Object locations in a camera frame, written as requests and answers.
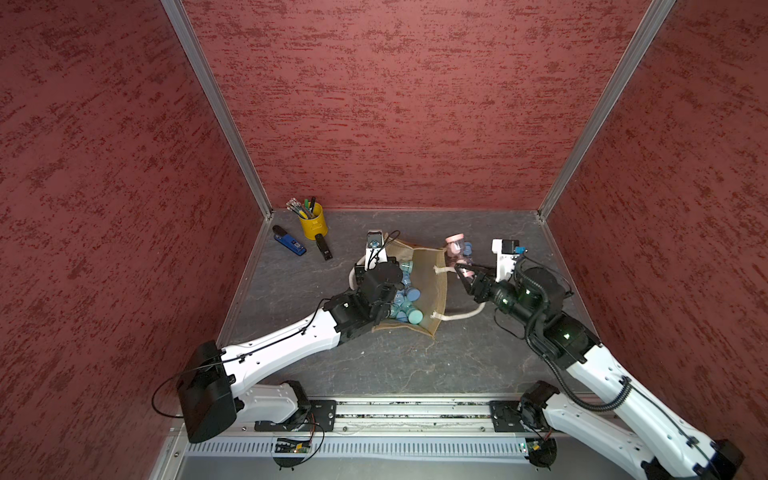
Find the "pink sand timer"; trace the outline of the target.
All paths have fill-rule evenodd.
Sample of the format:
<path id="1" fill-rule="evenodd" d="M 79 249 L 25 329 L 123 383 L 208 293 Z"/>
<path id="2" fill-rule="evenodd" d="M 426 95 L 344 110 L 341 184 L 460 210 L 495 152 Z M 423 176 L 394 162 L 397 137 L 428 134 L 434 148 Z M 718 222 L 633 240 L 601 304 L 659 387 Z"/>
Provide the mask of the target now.
<path id="1" fill-rule="evenodd" d="M 453 266 L 459 261 L 465 259 L 465 237 L 463 234 L 455 234 L 445 239 L 445 257 L 446 265 Z"/>

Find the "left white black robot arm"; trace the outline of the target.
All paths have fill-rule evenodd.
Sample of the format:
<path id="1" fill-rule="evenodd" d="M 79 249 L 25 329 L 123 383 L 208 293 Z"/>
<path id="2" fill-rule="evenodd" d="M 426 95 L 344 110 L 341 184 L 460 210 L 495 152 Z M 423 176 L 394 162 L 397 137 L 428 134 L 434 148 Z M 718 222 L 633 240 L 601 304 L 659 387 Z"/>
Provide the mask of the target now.
<path id="1" fill-rule="evenodd" d="M 261 381 L 306 357 L 336 348 L 386 319 L 403 272 L 393 257 L 363 269 L 357 287 L 320 302 L 308 317 L 249 342 L 199 345 L 176 381 L 188 441 L 199 444 L 238 420 L 299 428 L 311 403 L 297 381 Z"/>

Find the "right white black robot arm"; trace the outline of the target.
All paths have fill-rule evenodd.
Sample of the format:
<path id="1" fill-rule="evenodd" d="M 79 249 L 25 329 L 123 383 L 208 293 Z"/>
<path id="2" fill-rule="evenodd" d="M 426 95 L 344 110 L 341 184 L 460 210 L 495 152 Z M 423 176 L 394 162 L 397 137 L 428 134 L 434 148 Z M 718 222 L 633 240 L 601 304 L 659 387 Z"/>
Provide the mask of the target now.
<path id="1" fill-rule="evenodd" d="M 634 479 L 732 479 L 744 461 L 727 439 L 714 440 L 667 407 L 607 346 L 563 310 L 568 291 L 543 266 L 493 270 L 458 263 L 465 290 L 524 327 L 526 345 L 558 383 L 539 381 L 521 397 L 521 422 L 533 432 L 563 432 Z"/>

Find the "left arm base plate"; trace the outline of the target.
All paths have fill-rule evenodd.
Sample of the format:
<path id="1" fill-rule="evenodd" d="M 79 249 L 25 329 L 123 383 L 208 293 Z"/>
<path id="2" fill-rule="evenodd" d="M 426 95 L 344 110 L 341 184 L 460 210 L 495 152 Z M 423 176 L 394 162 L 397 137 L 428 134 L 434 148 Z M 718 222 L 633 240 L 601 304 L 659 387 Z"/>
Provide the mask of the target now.
<path id="1" fill-rule="evenodd" d="M 258 421 L 255 432 L 332 432 L 334 429 L 338 402 L 335 400 L 310 399 L 300 403 L 296 412 L 281 423 Z"/>

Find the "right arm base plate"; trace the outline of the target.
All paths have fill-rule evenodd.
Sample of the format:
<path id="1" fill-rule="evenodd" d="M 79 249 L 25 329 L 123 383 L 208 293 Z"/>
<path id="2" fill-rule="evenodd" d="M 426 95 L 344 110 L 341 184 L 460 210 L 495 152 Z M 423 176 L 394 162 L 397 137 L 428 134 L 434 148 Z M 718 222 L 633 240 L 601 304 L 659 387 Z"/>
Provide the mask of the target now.
<path id="1" fill-rule="evenodd" d="M 530 402 L 494 400 L 489 402 L 490 419 L 496 433 L 544 435 L 555 427 L 545 419 L 543 410 Z"/>

